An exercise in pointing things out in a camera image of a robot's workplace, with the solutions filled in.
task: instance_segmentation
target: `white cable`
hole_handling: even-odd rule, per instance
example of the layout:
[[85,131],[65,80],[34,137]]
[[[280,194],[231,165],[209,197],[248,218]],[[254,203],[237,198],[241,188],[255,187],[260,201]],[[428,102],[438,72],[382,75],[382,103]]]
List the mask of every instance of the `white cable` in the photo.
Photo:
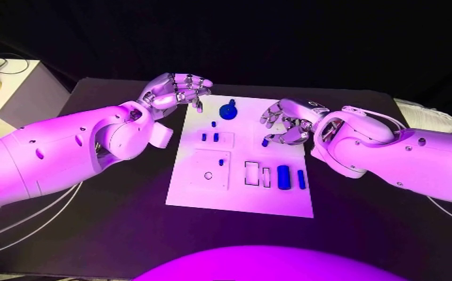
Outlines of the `white cable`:
[[431,200],[431,202],[434,202],[437,207],[452,217],[452,213],[450,213],[450,211],[447,211],[447,209],[441,207],[440,203],[429,196],[427,196],[427,198]]
[[75,195],[77,195],[77,193],[78,193],[78,190],[81,189],[83,183],[84,183],[84,182],[81,182],[81,183],[78,184],[78,188],[77,188],[77,190],[75,190],[75,192],[74,192],[74,194],[72,194],[72,197],[70,198],[70,201],[67,202],[64,208],[58,211],[57,215],[49,219],[49,221],[48,221],[29,235],[26,235],[22,239],[16,240],[11,245],[6,245],[6,247],[2,247],[2,248],[0,248],[0,251],[2,251],[2,250],[6,250],[9,247],[12,247],[12,246],[16,245],[18,243],[21,243],[25,239],[28,239],[28,238],[54,221],[54,219],[55,219],[55,218],[60,216],[60,214],[64,212],[64,210],[65,210],[65,208],[68,207],[71,201],[74,200],[74,197],[75,197]]
[[25,218],[24,220],[21,220],[19,222],[16,222],[15,224],[12,224],[9,227],[3,228],[0,230],[0,233],[6,232],[8,230],[11,230],[13,227],[16,227],[18,225],[21,225],[25,221],[29,221],[32,218],[35,218],[39,214],[42,214],[72,192],[72,190],[77,188],[78,184],[74,185],[70,190],[67,191],[67,193],[35,214],[32,214],[28,218]]

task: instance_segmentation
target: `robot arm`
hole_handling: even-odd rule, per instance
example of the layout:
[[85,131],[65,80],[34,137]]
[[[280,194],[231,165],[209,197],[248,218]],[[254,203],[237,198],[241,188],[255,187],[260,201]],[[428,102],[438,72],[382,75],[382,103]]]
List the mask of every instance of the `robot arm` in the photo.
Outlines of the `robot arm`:
[[[261,123],[271,127],[280,115],[288,132],[265,139],[301,144],[314,133],[311,155],[350,178],[372,171],[389,184],[452,201],[452,134],[406,129],[388,116],[345,107],[314,111],[313,101],[283,99],[264,113]],[[399,130],[372,118],[389,119]]]
[[147,144],[165,148],[173,130],[156,122],[179,104],[211,94],[212,82],[163,74],[137,101],[38,122],[0,139],[0,206],[55,193],[136,158]]

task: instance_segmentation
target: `cable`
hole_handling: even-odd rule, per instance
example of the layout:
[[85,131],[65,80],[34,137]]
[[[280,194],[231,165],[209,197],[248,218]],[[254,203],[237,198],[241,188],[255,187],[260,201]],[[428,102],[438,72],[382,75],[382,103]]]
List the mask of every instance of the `cable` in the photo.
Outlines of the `cable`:
[[19,222],[16,222],[15,224],[12,224],[9,227],[3,228],[0,230],[0,233],[6,232],[8,230],[11,230],[13,227],[18,227],[18,225],[21,225],[24,222],[29,221],[32,218],[35,218],[39,214],[42,214],[72,192],[72,190],[77,188],[78,185],[74,185],[70,190],[67,191],[67,193],[36,213],[34,213],[28,218],[25,218],[24,220],[21,220]]
[[452,217],[452,213],[450,213],[450,211],[447,211],[447,209],[441,207],[440,203],[429,196],[427,196],[427,198],[431,200],[431,202],[434,202],[437,207]]
[[[16,57],[19,57],[21,60],[26,60],[26,68],[24,70],[21,70],[19,72],[13,72],[13,73],[0,72],[0,74],[15,75],[15,74],[21,74],[22,72],[25,72],[29,69],[31,61],[24,56],[19,56],[18,54],[15,54],[12,52],[2,52],[0,56],[3,56],[3,55],[16,56]],[[0,67],[3,67],[8,64],[8,59],[3,59],[3,60],[5,60],[5,63],[0,65]]]
[[16,245],[18,243],[21,243],[25,239],[28,239],[28,238],[54,221],[54,219],[60,216],[60,214],[64,212],[65,208],[67,208],[68,205],[71,204],[71,201],[74,200],[74,197],[75,197],[75,195],[77,195],[77,193],[78,193],[78,190],[81,189],[83,183],[84,183],[84,182],[81,182],[81,183],[78,184],[78,188],[77,188],[77,190],[75,190],[75,192],[74,192],[74,194],[72,194],[72,197],[70,198],[70,201],[67,202],[64,208],[58,211],[57,215],[49,219],[49,221],[48,221],[29,235],[26,235],[22,239],[16,240],[12,244],[6,245],[6,247],[2,247],[2,248],[0,248],[0,251],[2,251],[2,250],[6,250],[9,247],[12,247],[12,246]]

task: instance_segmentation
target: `small blue piece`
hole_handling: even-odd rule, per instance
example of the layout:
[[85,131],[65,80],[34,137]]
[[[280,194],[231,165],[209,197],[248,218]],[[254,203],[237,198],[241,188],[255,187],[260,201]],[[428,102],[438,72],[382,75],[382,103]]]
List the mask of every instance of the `small blue piece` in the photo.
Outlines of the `small blue piece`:
[[290,190],[290,167],[287,165],[278,166],[278,188]]
[[298,170],[297,173],[298,173],[300,188],[301,188],[303,190],[306,190],[306,189],[307,189],[307,183],[304,182],[304,171],[303,171],[303,170]]
[[232,99],[226,105],[219,109],[219,116],[225,120],[232,120],[238,115],[237,101]]

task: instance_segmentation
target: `black table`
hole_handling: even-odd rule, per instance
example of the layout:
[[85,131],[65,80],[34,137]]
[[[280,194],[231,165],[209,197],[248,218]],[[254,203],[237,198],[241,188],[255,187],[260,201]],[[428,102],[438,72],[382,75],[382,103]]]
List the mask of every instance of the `black table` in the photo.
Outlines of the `black table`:
[[[136,100],[144,85],[84,79],[62,114]],[[306,97],[332,110],[353,105],[405,121],[392,98],[375,91],[218,85],[214,93],[270,99]],[[149,146],[134,160],[87,180],[54,223],[0,252],[2,272],[134,278],[193,252],[270,244],[339,254],[411,280],[452,280],[452,219],[425,196],[391,186],[370,173],[357,180],[346,178],[311,155],[314,219],[167,206],[185,112],[180,107],[163,120],[175,128],[169,147]],[[31,215],[60,195],[2,207],[0,227]],[[34,231],[58,208],[2,235],[0,247]]]

